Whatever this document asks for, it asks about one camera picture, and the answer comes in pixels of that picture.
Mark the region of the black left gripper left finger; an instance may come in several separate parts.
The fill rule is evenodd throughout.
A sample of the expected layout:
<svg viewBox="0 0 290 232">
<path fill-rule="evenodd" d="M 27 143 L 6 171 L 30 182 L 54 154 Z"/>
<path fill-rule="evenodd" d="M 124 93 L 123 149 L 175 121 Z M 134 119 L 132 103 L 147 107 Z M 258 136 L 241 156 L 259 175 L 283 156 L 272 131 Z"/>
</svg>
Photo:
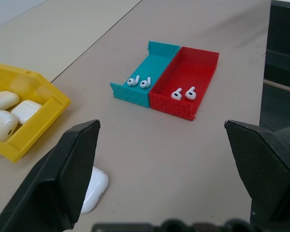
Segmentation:
<svg viewBox="0 0 290 232">
<path fill-rule="evenodd" d="M 100 127 L 95 119 L 63 133 L 0 213 L 0 232 L 74 228 L 91 178 Z"/>
</svg>

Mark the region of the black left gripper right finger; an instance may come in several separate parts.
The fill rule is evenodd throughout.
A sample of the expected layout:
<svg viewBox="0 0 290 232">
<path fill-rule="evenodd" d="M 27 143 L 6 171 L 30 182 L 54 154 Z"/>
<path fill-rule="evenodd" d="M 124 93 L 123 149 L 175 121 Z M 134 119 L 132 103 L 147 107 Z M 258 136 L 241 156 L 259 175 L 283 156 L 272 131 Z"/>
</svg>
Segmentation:
<svg viewBox="0 0 290 232">
<path fill-rule="evenodd" d="M 290 222 L 290 127 L 271 131 L 233 120 L 224 127 L 252 199 L 250 221 Z"/>
</svg>

